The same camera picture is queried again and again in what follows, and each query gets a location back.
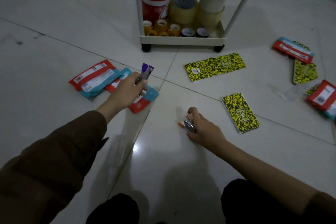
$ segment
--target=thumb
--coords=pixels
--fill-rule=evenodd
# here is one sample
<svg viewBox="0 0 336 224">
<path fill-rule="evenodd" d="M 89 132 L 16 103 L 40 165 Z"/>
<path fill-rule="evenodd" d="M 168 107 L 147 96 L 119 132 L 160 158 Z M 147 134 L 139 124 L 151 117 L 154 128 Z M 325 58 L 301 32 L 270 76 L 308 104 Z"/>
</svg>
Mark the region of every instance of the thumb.
<svg viewBox="0 0 336 224">
<path fill-rule="evenodd" d="M 198 135 L 193 133 L 193 132 L 190 132 L 188 131 L 187 132 L 187 136 L 189 137 L 189 139 L 195 143 L 198 143 Z"/>
<path fill-rule="evenodd" d="M 139 92 L 142 92 L 142 90 L 145 88 L 145 86 L 147 85 L 148 81 L 147 80 L 142 80 L 141 82 L 139 82 L 135 87 L 137 88 L 137 90 Z"/>
</svg>

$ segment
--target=person's right hand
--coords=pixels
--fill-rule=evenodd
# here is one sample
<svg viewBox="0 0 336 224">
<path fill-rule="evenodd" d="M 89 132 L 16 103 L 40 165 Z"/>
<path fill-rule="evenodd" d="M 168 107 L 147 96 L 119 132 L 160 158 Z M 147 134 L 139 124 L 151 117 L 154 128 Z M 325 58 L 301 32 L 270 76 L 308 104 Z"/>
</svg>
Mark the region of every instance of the person's right hand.
<svg viewBox="0 0 336 224">
<path fill-rule="evenodd" d="M 227 142 L 221 129 L 205 119 L 196 107 L 190 107 L 188 114 L 197 129 L 197 133 L 187 132 L 189 139 L 216 154 L 216 151 Z"/>
</svg>

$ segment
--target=person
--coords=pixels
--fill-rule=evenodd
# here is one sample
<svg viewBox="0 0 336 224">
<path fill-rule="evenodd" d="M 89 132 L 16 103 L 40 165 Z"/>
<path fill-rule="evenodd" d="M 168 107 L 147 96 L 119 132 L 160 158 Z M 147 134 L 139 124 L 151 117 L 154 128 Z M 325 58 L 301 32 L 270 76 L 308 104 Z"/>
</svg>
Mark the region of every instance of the person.
<svg viewBox="0 0 336 224">
<path fill-rule="evenodd" d="M 147 81 L 139 73 L 122 80 L 95 111 L 57 128 L 8 161 L 0 170 L 0 223 L 45 224 L 80 191 L 103 139 L 107 124 L 128 107 Z M 335 223 L 336 199 L 268 165 L 229 143 L 220 128 L 195 107 L 188 110 L 197 133 L 191 141 L 233 166 L 246 180 L 230 182 L 221 197 L 226 223 Z M 99 205 L 86 223 L 138 223 L 137 203 L 118 194 Z"/>
</svg>

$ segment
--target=person's left hand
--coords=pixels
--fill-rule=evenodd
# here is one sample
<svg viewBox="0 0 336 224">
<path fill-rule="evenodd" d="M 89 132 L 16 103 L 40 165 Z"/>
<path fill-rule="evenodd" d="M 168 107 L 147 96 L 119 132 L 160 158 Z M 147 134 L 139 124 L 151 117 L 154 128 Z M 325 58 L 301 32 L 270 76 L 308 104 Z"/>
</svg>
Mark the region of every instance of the person's left hand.
<svg viewBox="0 0 336 224">
<path fill-rule="evenodd" d="M 138 72 L 131 73 L 128 77 L 121 80 L 115 91 L 111 93 L 107 101 L 114 101 L 120 110 L 129 107 L 136 100 L 138 95 L 144 96 L 143 90 L 148 90 L 147 80 L 142 80 L 134 85 L 140 76 Z"/>
</svg>

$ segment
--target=black pants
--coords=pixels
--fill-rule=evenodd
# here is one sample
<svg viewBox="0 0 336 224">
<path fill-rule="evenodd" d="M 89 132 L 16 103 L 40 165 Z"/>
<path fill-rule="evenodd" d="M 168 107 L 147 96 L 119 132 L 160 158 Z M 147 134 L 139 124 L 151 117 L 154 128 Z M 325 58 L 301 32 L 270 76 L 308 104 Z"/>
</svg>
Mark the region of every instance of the black pants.
<svg viewBox="0 0 336 224">
<path fill-rule="evenodd" d="M 230 182 L 221 197 L 226 223 L 299 223 L 299 218 L 254 183 L 242 179 Z M 137 224 L 137 203 L 125 194 L 118 194 L 99 205 L 87 218 L 86 224 L 110 223 Z"/>
</svg>

